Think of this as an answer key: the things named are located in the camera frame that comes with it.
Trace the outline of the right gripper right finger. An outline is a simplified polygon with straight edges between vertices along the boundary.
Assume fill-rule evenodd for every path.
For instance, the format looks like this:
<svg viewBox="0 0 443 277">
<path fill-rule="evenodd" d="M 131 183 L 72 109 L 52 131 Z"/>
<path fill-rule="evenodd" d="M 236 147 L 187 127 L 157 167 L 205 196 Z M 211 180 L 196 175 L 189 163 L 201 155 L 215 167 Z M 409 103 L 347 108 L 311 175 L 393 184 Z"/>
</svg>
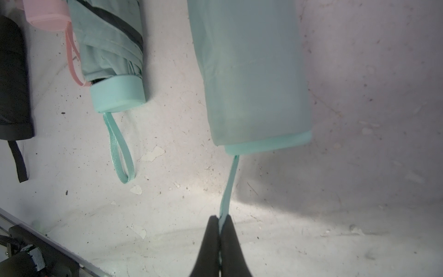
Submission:
<svg viewBox="0 0 443 277">
<path fill-rule="evenodd" d="M 221 276 L 252 277 L 230 215 L 226 217 L 220 234 Z"/>
</svg>

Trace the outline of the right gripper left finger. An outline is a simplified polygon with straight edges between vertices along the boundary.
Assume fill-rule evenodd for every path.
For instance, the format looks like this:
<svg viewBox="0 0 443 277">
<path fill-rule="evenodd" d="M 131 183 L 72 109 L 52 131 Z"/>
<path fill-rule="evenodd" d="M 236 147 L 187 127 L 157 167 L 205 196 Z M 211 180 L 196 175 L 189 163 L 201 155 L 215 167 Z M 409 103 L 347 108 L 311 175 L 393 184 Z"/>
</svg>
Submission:
<svg viewBox="0 0 443 277">
<path fill-rule="evenodd" d="M 218 277 L 220 273 L 219 251 L 219 219 L 213 215 L 208 220 L 190 277 Z"/>
</svg>

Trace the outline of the teal umbrella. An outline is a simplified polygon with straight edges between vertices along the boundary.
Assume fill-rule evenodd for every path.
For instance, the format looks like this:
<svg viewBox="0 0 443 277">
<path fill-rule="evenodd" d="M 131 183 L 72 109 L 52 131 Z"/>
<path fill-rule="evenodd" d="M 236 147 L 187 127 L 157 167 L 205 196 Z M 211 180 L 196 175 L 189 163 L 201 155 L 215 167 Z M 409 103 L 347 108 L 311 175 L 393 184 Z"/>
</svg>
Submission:
<svg viewBox="0 0 443 277">
<path fill-rule="evenodd" d="M 234 158 L 223 227 L 240 156 L 312 138 L 298 18 L 294 1 L 189 1 L 188 12 L 212 140 Z"/>
<path fill-rule="evenodd" d="M 144 41 L 140 1 L 68 1 L 81 71 L 91 84 L 93 107 L 103 116 L 114 170 L 124 184 L 135 166 L 113 118 L 146 103 L 143 87 Z"/>
</svg>

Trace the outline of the black umbrella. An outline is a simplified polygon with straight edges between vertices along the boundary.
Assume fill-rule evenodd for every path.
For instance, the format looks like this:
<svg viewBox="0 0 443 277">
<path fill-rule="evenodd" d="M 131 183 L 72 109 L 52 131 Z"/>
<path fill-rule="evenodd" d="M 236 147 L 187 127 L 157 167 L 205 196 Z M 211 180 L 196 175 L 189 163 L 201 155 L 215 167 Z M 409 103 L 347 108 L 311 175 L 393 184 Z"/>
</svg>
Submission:
<svg viewBox="0 0 443 277">
<path fill-rule="evenodd" d="M 1 16 L 1 140 L 9 144 L 20 182 L 28 174 L 17 142 L 34 135 L 25 40 L 20 27 Z"/>
</svg>

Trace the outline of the pink umbrella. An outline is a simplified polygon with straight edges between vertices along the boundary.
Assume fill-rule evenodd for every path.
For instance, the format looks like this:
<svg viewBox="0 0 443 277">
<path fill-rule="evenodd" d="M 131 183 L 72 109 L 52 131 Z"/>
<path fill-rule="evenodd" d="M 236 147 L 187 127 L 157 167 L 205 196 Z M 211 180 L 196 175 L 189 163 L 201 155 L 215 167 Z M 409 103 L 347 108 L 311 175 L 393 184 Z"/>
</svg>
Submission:
<svg viewBox="0 0 443 277">
<path fill-rule="evenodd" d="M 89 87 L 91 83 L 79 78 L 73 63 L 74 58 L 77 58 L 78 61 L 81 59 L 74 40 L 68 3 L 60 0 L 18 0 L 15 1 L 15 4 L 19 10 L 24 11 L 26 21 L 33 27 L 49 32 L 64 32 L 70 74 L 76 84 L 81 87 Z"/>
</svg>

